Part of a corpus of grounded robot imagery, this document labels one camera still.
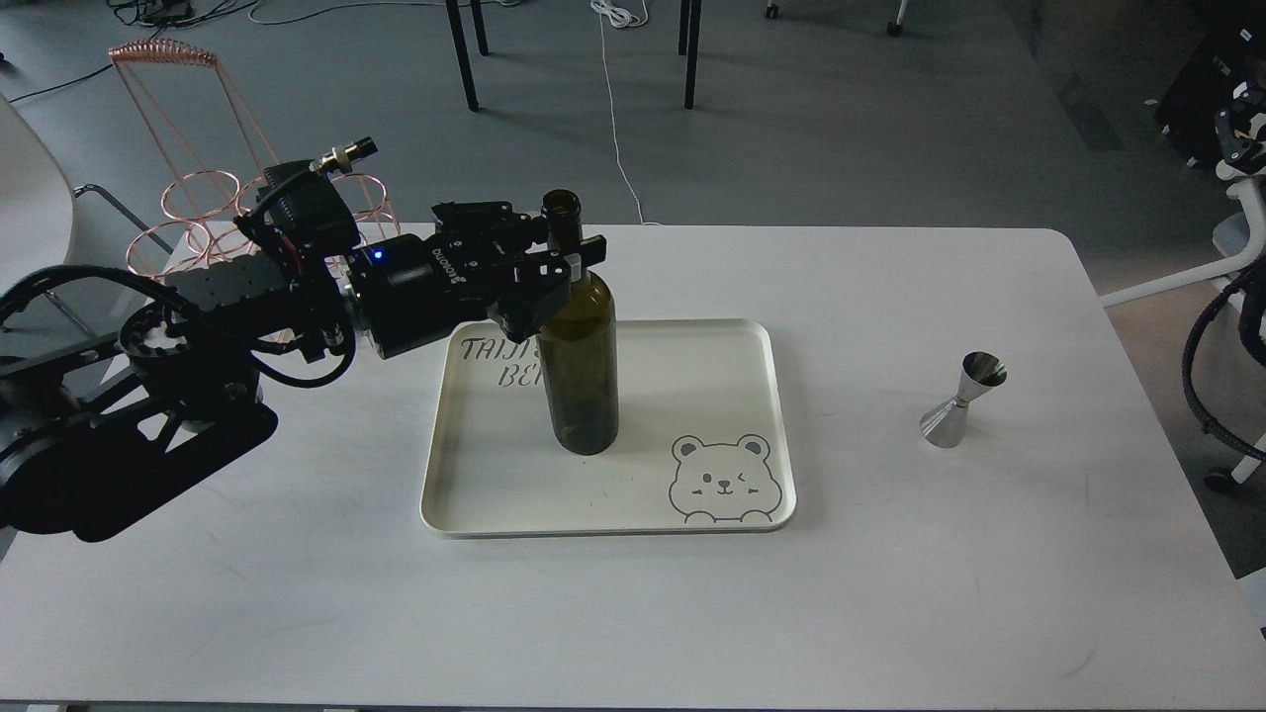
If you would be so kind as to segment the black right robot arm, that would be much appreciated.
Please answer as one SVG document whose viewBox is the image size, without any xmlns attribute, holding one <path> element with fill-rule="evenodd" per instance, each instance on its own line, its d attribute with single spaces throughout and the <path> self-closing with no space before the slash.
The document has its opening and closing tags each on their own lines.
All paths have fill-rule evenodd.
<svg viewBox="0 0 1266 712">
<path fill-rule="evenodd" d="M 1220 146 L 1217 175 L 1229 182 L 1229 196 L 1239 200 L 1239 215 L 1215 231 L 1215 245 L 1231 257 L 1231 267 L 1215 277 L 1217 296 L 1206 303 L 1182 347 L 1181 380 L 1186 405 L 1204 433 L 1239 455 L 1239 462 L 1212 467 L 1208 490 L 1236 495 L 1263 464 L 1263 438 L 1244 440 L 1222 424 L 1196 393 L 1212 383 L 1222 366 L 1231 378 L 1215 388 L 1217 405 L 1225 404 L 1233 385 L 1263 384 L 1250 378 L 1250 362 L 1263 365 L 1263 81 L 1247 80 L 1231 92 L 1228 106 L 1217 111 Z"/>
</svg>

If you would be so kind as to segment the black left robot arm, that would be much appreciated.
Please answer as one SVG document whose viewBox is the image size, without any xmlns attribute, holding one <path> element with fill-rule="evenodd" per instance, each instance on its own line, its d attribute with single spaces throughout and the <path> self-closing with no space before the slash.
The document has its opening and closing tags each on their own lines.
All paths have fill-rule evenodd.
<svg viewBox="0 0 1266 712">
<path fill-rule="evenodd" d="M 366 136 L 267 167 L 256 207 L 234 220 L 253 255 L 165 281 L 49 266 L 4 294 L 4 318 L 86 279 L 146 296 L 111 333 L 4 360 L 4 526 L 111 538 L 275 433 L 262 378 L 320 388 L 349 370 L 361 337 L 392 359 L 467 321 L 520 343 L 563 310 L 571 279 L 605 260 L 567 190 L 549 191 L 539 215 L 442 203 L 434 234 L 363 245 L 330 174 L 375 149 Z"/>
</svg>

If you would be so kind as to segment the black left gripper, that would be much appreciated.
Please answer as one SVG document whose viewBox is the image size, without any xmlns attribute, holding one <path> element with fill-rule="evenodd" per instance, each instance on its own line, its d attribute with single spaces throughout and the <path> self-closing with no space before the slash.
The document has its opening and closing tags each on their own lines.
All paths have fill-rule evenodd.
<svg viewBox="0 0 1266 712">
<path fill-rule="evenodd" d="M 567 307 L 573 277 L 606 258 L 604 234 L 525 252 L 546 245 L 549 228 L 510 201 L 446 201 L 430 214 L 434 234 L 398 234 L 348 256 L 360 328 L 381 359 L 446 338 L 466 321 L 529 338 Z"/>
</svg>

